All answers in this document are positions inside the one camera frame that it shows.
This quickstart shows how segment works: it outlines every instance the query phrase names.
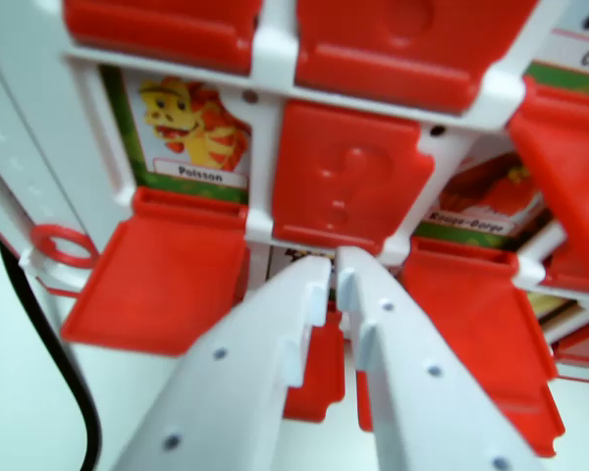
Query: red flap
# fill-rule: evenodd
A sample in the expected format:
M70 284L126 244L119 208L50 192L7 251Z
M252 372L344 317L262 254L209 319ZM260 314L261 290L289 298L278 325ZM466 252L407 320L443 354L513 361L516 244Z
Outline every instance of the red flap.
M589 292L589 270L573 246L566 242L546 261L547 287Z
M290 388L284 417L322 422L327 408L345 396L345 341L341 313L333 306L323 327L312 328L301 388Z
M510 137L589 270L589 95L526 85Z
M557 375L525 293L511 282L513 253L414 238L401 281L458 359L542 456L564 427L548 380ZM371 427L358 376L360 426Z
M180 355L231 309L245 209L141 188L62 328L66 340Z
M434 172L419 124L293 101L273 191L273 236L379 253Z
M296 82L459 113L536 0L298 0Z
M260 0L65 0L79 41L248 74Z
M589 367L589 325L559 340L555 356L563 363Z

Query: white plastic arm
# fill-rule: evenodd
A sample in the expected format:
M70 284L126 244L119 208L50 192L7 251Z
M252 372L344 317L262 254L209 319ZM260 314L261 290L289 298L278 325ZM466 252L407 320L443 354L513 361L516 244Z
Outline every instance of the white plastic arm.
M288 387L303 383L311 326L325 324L330 272L328 259L305 257L202 336L115 469L268 470Z
M382 265L341 247L337 269L338 308L349 315L355 367L367 375L381 470L542 469Z

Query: red ring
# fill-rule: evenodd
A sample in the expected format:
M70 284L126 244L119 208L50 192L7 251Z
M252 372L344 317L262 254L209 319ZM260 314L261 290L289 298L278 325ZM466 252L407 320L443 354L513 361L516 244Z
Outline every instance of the red ring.
M77 257L70 255L61 250L57 250L57 244L51 237L64 238L76 245L81 246L89 252L88 257ZM35 226L30 231L32 244L37 250L53 260L76 268L94 268L98 259L98 250L94 246L91 238L85 234L78 233L72 229L56 226L53 224L42 224Z

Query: black cable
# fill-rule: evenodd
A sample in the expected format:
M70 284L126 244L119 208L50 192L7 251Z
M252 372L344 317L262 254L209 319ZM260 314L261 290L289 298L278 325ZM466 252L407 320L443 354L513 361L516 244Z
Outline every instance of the black cable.
M87 430L87 447L80 469L81 471L91 471L94 469L100 456L102 432L100 429L100 419L98 418L98 413L96 412L96 407L89 394L89 390L80 380L80 375L72 366L72 362L55 337L52 327L50 327L46 316L30 289L24 271L18 265L18 260L6 245L2 243L2 240L0 240L0 255L7 269L7 275L11 281L11 285L27 313L32 326L37 331L39 338L55 362L57 369L63 375L68 388L70 388L79 405L80 413L82 414Z

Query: yellow cartoon dragon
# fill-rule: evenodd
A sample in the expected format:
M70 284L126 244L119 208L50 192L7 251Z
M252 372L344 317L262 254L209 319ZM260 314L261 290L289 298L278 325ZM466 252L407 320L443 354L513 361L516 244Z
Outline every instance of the yellow cartoon dragon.
M186 151L193 165L232 171L248 147L248 125L237 120L218 92L201 82L164 78L147 80L139 94L144 121L174 152Z

